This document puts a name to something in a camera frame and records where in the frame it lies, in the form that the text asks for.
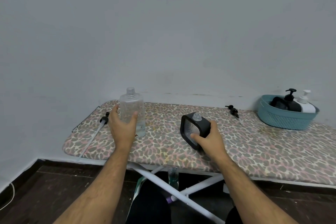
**fingers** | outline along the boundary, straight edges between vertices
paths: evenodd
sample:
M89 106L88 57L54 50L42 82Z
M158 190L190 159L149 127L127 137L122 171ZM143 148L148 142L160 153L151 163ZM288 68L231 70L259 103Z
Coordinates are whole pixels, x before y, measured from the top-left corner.
M204 140L203 137L197 135L197 134L191 134L190 137L194 139L198 144L202 144L202 141Z
M136 126L138 121L138 112L134 112L131 118L130 124Z
M119 120L119 117L118 117L118 107L119 105L115 105L110 113L110 117L112 118L112 120L116 121L116 120Z
M218 131L217 123L214 120L210 121L210 125L211 125L211 127L210 127L210 133Z

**black pants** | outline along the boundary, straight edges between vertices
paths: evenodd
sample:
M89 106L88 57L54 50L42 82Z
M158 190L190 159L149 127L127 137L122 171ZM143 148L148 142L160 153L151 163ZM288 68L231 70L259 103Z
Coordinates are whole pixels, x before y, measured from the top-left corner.
M243 224L236 207L226 218L226 224ZM166 198L148 181L132 203L126 224L171 224L170 206Z

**left hand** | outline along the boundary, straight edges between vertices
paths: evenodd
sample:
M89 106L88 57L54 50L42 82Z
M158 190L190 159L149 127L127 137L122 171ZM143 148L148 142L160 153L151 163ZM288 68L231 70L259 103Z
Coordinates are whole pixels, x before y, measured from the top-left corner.
M134 112L129 123L122 122L118 117L118 107L115 105L108 116L108 126L115 142L115 149L130 152L135 138L138 113Z

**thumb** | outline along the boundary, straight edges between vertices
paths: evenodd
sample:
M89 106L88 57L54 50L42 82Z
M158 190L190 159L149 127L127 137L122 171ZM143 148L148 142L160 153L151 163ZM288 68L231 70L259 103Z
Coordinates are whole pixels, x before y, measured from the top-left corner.
M138 121L138 112L134 112L131 118L131 121L129 122L132 125L136 125Z
M198 134L191 134L190 137L194 139L198 144L202 145L204 138Z

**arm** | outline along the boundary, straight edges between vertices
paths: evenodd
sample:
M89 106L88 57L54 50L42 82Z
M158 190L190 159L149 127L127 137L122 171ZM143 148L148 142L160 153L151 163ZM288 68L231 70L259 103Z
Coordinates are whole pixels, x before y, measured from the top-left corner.
M244 224L298 224L279 206L273 203L247 177L243 170L231 160L225 150L223 139L215 121L211 121L211 131L206 137L192 134L204 151L219 166L229 188L241 220Z
M129 124L118 118L116 105L108 119L115 150L103 169L54 224L111 223L124 182L128 154L135 137L137 113Z

